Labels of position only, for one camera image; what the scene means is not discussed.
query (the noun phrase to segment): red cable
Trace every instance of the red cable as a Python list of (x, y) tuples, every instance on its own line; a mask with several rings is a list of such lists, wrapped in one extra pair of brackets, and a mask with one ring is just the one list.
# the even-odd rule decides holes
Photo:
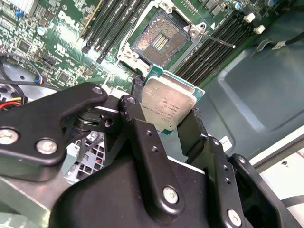
[(10, 105), (17, 105), (17, 106), (20, 106), (20, 103), (19, 102), (16, 102), (16, 101), (9, 101), (9, 102), (5, 102), (3, 104), (0, 104), (0, 110), (5, 108), (6, 106), (10, 106)]

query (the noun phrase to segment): capacitor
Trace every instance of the capacitor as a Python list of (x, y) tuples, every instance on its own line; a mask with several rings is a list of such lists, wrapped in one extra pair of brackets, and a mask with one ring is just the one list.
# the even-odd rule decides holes
[(267, 7), (274, 7), (276, 3), (276, 0), (266, 0), (265, 1), (265, 6)]
[(233, 4), (233, 7), (234, 7), (236, 10), (240, 10), (241, 7), (242, 7), (242, 3), (241, 3), (241, 2), (238, 2), (238, 1), (234, 1), (232, 4)]
[(40, 36), (44, 36), (45, 34), (48, 33), (48, 30), (47, 30), (46, 27), (38, 26), (38, 27), (37, 27), (37, 33), (38, 33), (38, 35), (40, 35)]
[(17, 17), (17, 18), (22, 18), (23, 17), (23, 11), (16, 11), (15, 12), (15, 16)]

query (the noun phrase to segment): motherboard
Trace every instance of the motherboard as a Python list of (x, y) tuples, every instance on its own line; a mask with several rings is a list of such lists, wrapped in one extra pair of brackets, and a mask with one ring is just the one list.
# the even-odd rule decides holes
[[(60, 89), (130, 92), (158, 65), (203, 87), (279, 15), (283, 0), (0, 0), (0, 52)], [(33, 71), (17, 56), (10, 61)]]

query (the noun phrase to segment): heatsink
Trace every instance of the heatsink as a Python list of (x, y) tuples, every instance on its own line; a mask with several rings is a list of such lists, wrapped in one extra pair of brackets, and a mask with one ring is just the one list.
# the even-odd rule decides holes
[(3, 2), (21, 10), (24, 15), (33, 16), (39, 0), (2, 0)]

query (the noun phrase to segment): yellow wire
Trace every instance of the yellow wire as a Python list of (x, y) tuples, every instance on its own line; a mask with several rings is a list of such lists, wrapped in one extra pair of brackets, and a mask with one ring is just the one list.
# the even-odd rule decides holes
[(6, 102), (9, 102), (9, 101), (19, 101), (21, 99), (22, 99), (21, 97), (15, 97), (15, 98), (11, 98), (11, 99), (6, 100)]

